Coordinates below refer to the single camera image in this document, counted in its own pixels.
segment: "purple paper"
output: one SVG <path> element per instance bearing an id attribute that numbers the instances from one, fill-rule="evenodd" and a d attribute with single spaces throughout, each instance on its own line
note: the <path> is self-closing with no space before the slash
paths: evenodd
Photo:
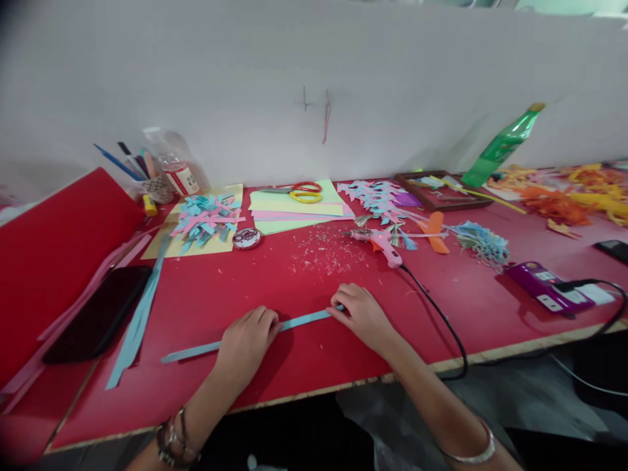
<path id="1" fill-rule="evenodd" d="M 397 206 L 423 207 L 423 203 L 421 203 L 412 193 L 396 193 L 394 195 L 394 204 Z"/>

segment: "red string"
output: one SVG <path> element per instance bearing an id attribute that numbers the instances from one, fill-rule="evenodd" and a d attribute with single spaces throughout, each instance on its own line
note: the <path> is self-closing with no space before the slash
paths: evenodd
<path id="1" fill-rule="evenodd" d="M 327 95 L 327 105 L 325 105 L 325 138 L 323 139 L 323 144 L 327 140 L 327 127 L 329 127 L 329 114 L 332 110 L 332 104 L 329 101 L 329 91 L 325 90 L 325 94 Z"/>

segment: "green plastic bottle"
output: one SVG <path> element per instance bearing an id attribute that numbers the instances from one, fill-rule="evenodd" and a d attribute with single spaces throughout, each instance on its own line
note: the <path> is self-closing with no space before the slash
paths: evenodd
<path id="1" fill-rule="evenodd" d="M 530 132 L 538 113 L 545 108 L 545 103 L 535 103 L 515 122 L 506 126 L 488 145 L 464 174 L 462 181 L 469 186 L 482 186 L 510 155 L 530 137 Z"/>

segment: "yellow scissors handle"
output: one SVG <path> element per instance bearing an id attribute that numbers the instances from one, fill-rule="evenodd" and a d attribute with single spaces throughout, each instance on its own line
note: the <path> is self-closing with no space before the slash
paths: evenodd
<path id="1" fill-rule="evenodd" d="M 294 200 L 297 200 L 299 203 L 312 204 L 318 203 L 323 199 L 323 195 L 320 193 L 310 193 L 310 192 L 290 192 L 290 197 Z"/>

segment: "blue pen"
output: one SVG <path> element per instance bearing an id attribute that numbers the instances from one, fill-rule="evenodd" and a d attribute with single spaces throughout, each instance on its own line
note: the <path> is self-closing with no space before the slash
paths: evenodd
<path id="1" fill-rule="evenodd" d="M 97 146 L 96 144 L 94 144 L 94 145 L 96 146 L 96 149 L 100 150 L 100 153 L 102 155 L 104 155 L 104 157 L 106 159 L 108 159 L 112 163 L 116 164 L 120 170 L 122 170 L 124 173 L 129 175 L 133 180 L 135 180 L 135 181 L 145 180 L 143 178 L 140 178 L 140 176 L 138 174 L 136 174 L 135 172 L 130 171 L 120 160 L 116 159 L 113 155 L 109 154 L 105 149 L 103 149 L 102 147 Z"/>

